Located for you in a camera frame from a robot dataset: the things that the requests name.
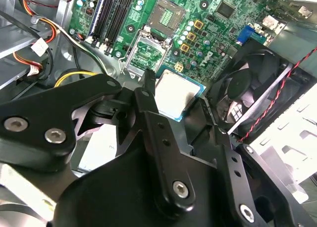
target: red wire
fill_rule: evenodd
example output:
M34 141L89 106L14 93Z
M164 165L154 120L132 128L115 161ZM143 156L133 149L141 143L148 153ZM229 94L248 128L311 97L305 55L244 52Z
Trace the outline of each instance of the red wire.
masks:
M58 8L57 5L46 5L46 4L43 4L43 3L40 3L40 2L37 2L37 1L34 1L34 0L27 0L31 3L34 3L34 4L37 4L37 5L41 5L41 6L46 6L46 7L50 7L50 8Z
M271 101L270 105L268 106L268 108L262 113L262 115L256 120L256 122L251 126L250 130L248 131L248 133L241 139L238 140L238 142L242 142L243 140L245 140L246 138L249 137L250 133L253 131L253 129L255 128L255 126L260 122L260 120L262 120L267 112L269 110L271 110L271 108L273 107L273 105L275 104L275 101L278 99L279 95L281 94L282 89L285 86L285 82L287 80L287 78L289 78L292 74L292 72L294 71L295 68L297 68L303 61L307 60L313 53L315 53L317 51L317 47L315 49L313 49L310 53L308 53L304 58L302 58L300 61L297 62L297 64L288 72L288 74L286 75L286 77L284 77L284 79L282 80L281 86L279 87L279 89L276 92L275 98Z

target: motherboard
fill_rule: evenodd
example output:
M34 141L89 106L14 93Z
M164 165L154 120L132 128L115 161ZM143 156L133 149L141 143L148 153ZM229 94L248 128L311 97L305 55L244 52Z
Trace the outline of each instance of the motherboard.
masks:
M237 38L267 41L253 25L268 16L302 19L283 0L75 0L69 33L138 76L166 65L207 85L241 47Z

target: fan blade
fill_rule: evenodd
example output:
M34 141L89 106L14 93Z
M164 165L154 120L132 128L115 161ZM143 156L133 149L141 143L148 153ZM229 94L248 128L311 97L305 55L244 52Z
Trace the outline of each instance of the fan blade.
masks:
M258 80L264 84L269 78L276 77L279 69L279 58L270 54L269 52L264 53L262 62L262 68L258 74Z

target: ram slot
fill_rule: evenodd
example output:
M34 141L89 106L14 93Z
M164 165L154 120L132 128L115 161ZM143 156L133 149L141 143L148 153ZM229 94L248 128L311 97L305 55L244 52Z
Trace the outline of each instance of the ram slot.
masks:
M95 39L98 39L101 37L102 33L105 30L105 25L107 24L109 17L111 15L111 12L113 11L113 5L115 3L115 0L106 0L105 6L101 12L99 23L95 29L95 32L93 34L93 37Z
M101 18L101 13L105 7L106 2L107 2L107 0L99 0L98 1L97 7L96 7L96 12L95 12L93 21L92 21L91 26L90 26L89 35L94 34L96 27L99 24L99 21Z
M132 0L119 0L105 36L108 46L111 47L116 40L118 33L121 30L121 26L129 12L131 4Z

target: screw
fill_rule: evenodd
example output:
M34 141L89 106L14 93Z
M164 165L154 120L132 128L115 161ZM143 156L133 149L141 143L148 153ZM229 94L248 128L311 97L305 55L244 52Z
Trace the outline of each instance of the screw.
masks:
M247 145L246 145L245 148L246 148L246 150L247 150L250 154L254 153L253 149L252 149L250 146L247 146Z
M28 122L20 117L11 117L4 122L4 127L13 132L21 132L28 127Z
M254 215L249 207L247 207L246 205L241 205L240 212L247 221L249 221L250 223L254 223Z
M146 91L142 91L142 94L147 97L150 96Z
M116 84L114 82L112 82L112 81L108 81L107 84L110 85L111 87L115 87L116 86Z
M45 139L52 144L61 144L66 140L66 134L61 129L53 128L45 132Z
M173 183L173 190L180 198L185 199L188 197L188 188L181 181L175 181Z

